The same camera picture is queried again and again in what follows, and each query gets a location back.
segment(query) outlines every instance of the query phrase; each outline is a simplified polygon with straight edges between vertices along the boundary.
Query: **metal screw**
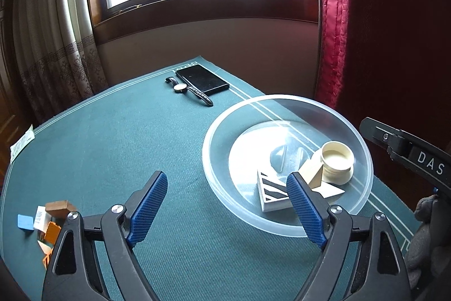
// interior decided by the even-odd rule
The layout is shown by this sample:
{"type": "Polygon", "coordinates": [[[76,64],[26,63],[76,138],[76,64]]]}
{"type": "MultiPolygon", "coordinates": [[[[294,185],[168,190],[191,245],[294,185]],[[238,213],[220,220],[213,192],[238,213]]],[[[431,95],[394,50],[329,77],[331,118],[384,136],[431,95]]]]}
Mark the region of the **metal screw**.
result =
{"type": "Polygon", "coordinates": [[[73,211],[73,212],[71,212],[71,213],[69,213],[68,215],[67,215],[67,218],[69,219],[69,220],[74,220],[75,218],[77,218],[78,217],[78,212],[77,211],[73,211]]]}
{"type": "Polygon", "coordinates": [[[123,211],[123,205],[122,204],[116,204],[111,207],[111,211],[113,213],[121,213],[123,211]]]}
{"type": "Polygon", "coordinates": [[[378,221],[384,221],[386,219],[385,214],[382,212],[376,212],[374,215],[378,221]]]}
{"type": "Polygon", "coordinates": [[[331,212],[334,214],[340,214],[341,212],[343,212],[343,209],[341,206],[337,206],[336,204],[331,206],[331,212]]]}

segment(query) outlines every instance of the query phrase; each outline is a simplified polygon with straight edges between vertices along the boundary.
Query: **black smartphone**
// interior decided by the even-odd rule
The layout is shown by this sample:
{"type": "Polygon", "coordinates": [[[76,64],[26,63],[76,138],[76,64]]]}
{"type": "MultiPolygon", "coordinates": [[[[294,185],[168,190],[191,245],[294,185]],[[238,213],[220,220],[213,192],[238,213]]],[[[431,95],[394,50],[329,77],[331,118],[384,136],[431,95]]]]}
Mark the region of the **black smartphone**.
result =
{"type": "Polygon", "coordinates": [[[227,90],[230,87],[226,81],[200,64],[179,69],[175,74],[185,83],[197,88],[207,96],[227,90]]]}

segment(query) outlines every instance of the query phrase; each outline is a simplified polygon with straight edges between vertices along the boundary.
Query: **brown wooden block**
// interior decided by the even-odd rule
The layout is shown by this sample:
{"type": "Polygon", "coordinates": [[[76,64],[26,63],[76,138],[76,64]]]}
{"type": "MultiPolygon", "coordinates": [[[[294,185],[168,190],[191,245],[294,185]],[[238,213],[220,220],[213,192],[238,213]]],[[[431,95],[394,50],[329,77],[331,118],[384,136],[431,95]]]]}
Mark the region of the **brown wooden block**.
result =
{"type": "Polygon", "coordinates": [[[67,215],[77,209],[67,200],[59,200],[46,204],[46,212],[52,217],[65,219],[67,215]]]}

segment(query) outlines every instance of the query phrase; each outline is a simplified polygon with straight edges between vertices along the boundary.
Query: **clear plastic bowl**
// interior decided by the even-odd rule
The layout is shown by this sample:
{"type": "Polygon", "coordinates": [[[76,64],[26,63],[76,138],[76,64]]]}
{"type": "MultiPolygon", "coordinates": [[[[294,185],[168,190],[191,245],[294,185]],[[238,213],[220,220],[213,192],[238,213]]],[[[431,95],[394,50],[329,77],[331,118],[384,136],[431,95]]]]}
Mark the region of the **clear plastic bowl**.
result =
{"type": "Polygon", "coordinates": [[[340,186],[345,192],[329,203],[358,214],[373,185],[368,147],[343,116],[313,100],[268,95],[233,105],[207,131],[202,163],[211,189],[238,218],[273,234],[305,237],[293,208],[262,212],[257,170],[285,182],[328,141],[343,142],[355,156],[353,176],[340,186]]]}

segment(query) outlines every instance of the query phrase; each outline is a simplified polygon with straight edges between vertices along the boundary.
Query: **wall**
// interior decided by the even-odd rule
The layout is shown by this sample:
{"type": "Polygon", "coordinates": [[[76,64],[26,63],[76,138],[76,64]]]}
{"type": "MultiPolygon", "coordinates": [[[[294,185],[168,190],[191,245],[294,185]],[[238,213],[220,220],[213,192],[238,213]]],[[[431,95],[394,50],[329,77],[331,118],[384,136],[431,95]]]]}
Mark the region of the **wall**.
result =
{"type": "Polygon", "coordinates": [[[266,94],[313,97],[317,48],[315,23],[240,18],[147,30],[98,52],[110,85],[202,55],[266,94]]]}
{"type": "Polygon", "coordinates": [[[10,147],[32,123],[11,48],[11,14],[12,3],[0,0],[0,192],[10,163],[10,147]]]}

